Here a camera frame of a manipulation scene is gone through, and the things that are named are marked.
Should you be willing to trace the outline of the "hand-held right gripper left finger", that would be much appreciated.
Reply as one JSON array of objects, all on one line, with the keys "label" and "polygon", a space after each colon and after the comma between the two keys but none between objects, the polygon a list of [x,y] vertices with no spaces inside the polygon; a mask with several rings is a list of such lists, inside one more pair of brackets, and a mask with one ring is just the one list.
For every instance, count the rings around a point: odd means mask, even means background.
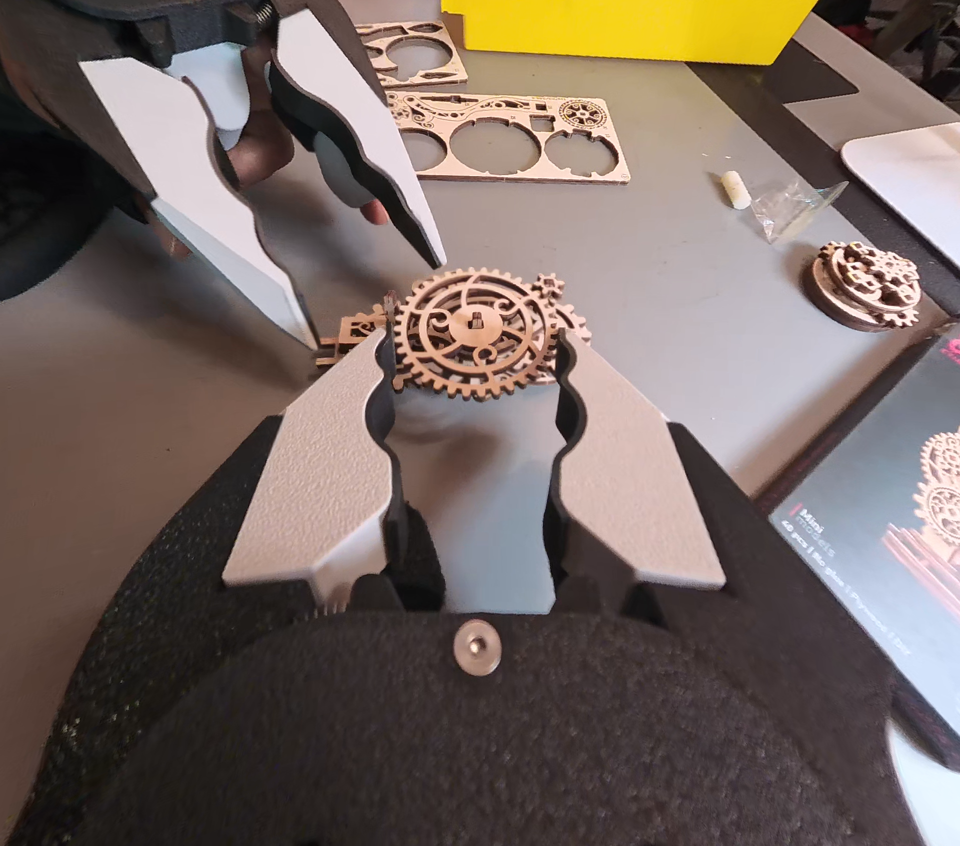
[{"label": "hand-held right gripper left finger", "polygon": [[393,333],[376,329],[289,405],[222,572],[230,587],[305,581],[344,610],[356,580],[421,585],[421,524],[386,439],[395,421]]}]

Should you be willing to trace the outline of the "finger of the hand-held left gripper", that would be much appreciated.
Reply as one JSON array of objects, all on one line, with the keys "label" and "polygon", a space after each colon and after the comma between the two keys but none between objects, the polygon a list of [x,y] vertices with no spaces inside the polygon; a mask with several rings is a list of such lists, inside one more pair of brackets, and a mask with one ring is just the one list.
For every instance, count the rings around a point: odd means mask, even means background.
[{"label": "finger of the hand-held left gripper", "polygon": [[79,65],[154,191],[163,224],[266,318],[316,351],[313,326],[282,267],[264,250],[255,216],[215,155],[198,93],[136,59]]},{"label": "finger of the hand-held left gripper", "polygon": [[443,266],[438,228],[382,89],[309,9],[279,15],[275,34],[269,83],[278,115],[306,146],[324,134],[404,239],[431,268]]}]

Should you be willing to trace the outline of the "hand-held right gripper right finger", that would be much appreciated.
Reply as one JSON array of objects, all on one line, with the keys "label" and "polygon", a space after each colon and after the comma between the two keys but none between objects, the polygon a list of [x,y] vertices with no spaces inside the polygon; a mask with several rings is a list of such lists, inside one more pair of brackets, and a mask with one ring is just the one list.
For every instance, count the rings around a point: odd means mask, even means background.
[{"label": "hand-held right gripper right finger", "polygon": [[619,612],[642,584],[715,590],[726,574],[662,412],[575,332],[557,335],[551,578]]}]

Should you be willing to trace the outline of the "short wooden part sheet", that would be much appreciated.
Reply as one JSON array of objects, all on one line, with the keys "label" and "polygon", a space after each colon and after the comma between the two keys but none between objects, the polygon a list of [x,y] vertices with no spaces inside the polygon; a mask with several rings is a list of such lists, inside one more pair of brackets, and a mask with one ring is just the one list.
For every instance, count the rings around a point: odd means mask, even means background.
[{"label": "short wooden part sheet", "polygon": [[[387,90],[460,85],[469,80],[457,47],[440,20],[357,24],[355,30],[365,45],[379,83]],[[430,69],[402,73],[392,54],[401,47],[418,45],[437,51],[438,63]]]}]

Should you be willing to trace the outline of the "black mesh chair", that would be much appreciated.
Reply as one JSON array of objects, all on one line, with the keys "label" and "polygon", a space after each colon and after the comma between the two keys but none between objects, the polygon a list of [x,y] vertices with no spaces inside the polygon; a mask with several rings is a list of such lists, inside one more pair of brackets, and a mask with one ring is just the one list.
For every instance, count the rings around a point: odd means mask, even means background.
[{"label": "black mesh chair", "polygon": [[54,275],[113,209],[144,222],[149,204],[86,146],[2,129],[1,300]]}]

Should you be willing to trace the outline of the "long wooden part sheet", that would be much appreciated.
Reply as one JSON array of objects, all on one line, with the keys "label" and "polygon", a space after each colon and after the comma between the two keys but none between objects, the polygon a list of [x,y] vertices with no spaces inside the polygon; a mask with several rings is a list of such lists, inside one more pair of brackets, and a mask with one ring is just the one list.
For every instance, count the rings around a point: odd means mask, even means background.
[{"label": "long wooden part sheet", "polygon": [[[624,185],[631,179],[608,104],[598,97],[524,96],[513,94],[442,93],[436,90],[389,89],[386,97],[402,134],[430,136],[442,148],[438,164],[419,170],[422,180],[560,182]],[[525,169],[508,175],[477,170],[452,149],[453,138],[467,128],[496,123],[524,134],[534,144],[535,158]],[[549,142],[581,136],[607,148],[613,158],[605,174],[575,174],[547,155]]]}]

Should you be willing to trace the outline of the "black model kit box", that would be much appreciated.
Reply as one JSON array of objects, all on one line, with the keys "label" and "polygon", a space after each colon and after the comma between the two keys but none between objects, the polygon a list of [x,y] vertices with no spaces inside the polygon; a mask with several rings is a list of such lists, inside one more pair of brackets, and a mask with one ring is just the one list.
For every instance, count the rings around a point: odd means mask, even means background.
[{"label": "black model kit box", "polygon": [[897,670],[894,707],[959,759],[959,327],[906,348],[757,497]]}]

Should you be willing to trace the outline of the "small round wooden gear model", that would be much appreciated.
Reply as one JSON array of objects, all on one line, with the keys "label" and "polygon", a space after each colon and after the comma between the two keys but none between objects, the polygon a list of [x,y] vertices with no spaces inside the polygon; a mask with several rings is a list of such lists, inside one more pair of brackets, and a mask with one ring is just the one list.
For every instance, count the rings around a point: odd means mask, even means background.
[{"label": "small round wooden gear model", "polygon": [[802,285],[822,312],[858,331],[907,328],[920,319],[923,290],[916,264],[862,242],[825,244],[804,271]]}]

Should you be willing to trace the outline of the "clear plastic bag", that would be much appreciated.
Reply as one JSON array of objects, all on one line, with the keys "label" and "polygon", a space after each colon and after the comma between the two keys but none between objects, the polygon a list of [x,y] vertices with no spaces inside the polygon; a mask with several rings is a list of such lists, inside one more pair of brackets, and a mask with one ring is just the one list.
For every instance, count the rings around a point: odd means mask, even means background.
[{"label": "clear plastic bag", "polygon": [[769,244],[787,242],[844,193],[847,180],[826,188],[811,185],[802,177],[767,183],[750,200],[750,211]]}]

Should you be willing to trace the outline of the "white rounded pad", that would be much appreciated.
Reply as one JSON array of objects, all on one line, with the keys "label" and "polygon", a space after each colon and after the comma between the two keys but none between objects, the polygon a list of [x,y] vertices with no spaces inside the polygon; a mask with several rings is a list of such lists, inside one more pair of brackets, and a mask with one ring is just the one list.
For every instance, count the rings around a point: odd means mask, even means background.
[{"label": "white rounded pad", "polygon": [[959,124],[862,137],[846,167],[955,267],[959,266]]}]

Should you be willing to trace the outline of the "white smooth object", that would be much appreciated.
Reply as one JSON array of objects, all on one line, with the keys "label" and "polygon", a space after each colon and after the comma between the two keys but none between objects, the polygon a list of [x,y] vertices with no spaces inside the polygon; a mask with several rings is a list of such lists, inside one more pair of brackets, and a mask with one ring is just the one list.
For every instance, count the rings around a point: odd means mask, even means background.
[{"label": "white smooth object", "polygon": [[927,845],[959,844],[959,774],[943,767],[893,719],[887,742],[898,781]]}]

